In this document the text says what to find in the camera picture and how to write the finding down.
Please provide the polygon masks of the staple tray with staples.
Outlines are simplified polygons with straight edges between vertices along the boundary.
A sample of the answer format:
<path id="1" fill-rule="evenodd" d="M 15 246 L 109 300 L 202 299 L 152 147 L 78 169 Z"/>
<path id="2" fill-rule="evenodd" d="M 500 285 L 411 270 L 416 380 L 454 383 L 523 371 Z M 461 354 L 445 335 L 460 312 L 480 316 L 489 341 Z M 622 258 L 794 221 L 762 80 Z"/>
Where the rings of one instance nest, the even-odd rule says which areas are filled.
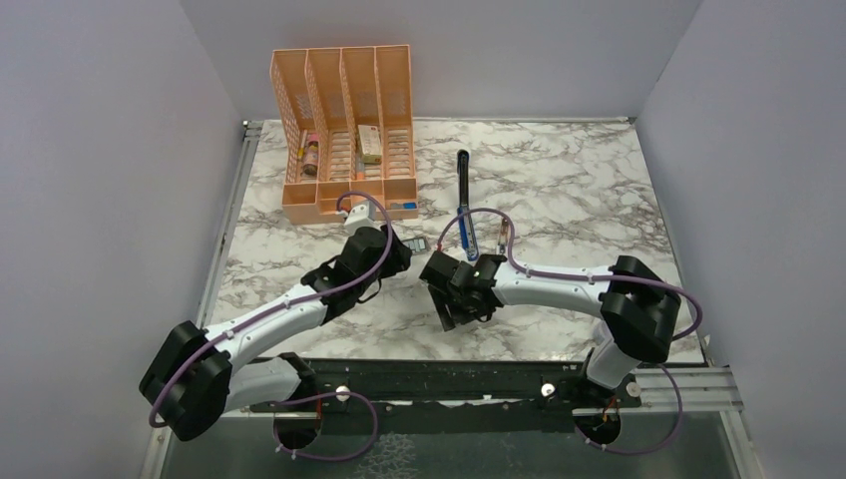
<path id="1" fill-rule="evenodd" d="M 411 250 L 413 255 L 425 253 L 429 250 L 428 242 L 423 237 L 404 239 L 402 242 Z"/>

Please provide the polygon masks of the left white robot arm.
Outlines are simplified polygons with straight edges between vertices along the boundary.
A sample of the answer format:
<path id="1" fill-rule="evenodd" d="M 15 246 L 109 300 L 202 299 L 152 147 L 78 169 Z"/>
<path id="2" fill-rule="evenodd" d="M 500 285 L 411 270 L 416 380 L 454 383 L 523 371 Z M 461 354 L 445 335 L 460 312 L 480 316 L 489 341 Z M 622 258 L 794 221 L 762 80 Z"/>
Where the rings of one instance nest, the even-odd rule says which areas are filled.
<path id="1" fill-rule="evenodd" d="M 277 399 L 289 409 L 312 400 L 313 383 L 288 359 L 258 361 L 272 347 L 370 300 L 367 290 L 411 264 L 412 251 L 392 224 L 345 222 L 340 251 L 287 292 L 228 322 L 174 326 L 140 381 L 149 424 L 189 441 L 226 412 Z"/>

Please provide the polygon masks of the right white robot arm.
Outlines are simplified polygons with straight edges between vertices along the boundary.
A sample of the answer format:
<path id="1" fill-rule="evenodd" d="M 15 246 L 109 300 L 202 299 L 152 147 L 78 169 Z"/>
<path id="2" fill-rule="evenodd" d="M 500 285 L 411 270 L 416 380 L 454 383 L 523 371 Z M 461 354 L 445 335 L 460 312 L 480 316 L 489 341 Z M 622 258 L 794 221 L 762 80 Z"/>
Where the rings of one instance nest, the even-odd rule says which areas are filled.
<path id="1" fill-rule="evenodd" d="M 667 360 L 681 307 L 678 292 L 639 259 L 621 255 L 598 268 L 531 269 L 501 254 L 475 263 L 434 252 L 420 274 L 444 330 L 485 322 L 504 306 L 536 305 L 596 317 L 602 342 L 576 379 L 578 397 L 599 406 L 643 363 Z"/>

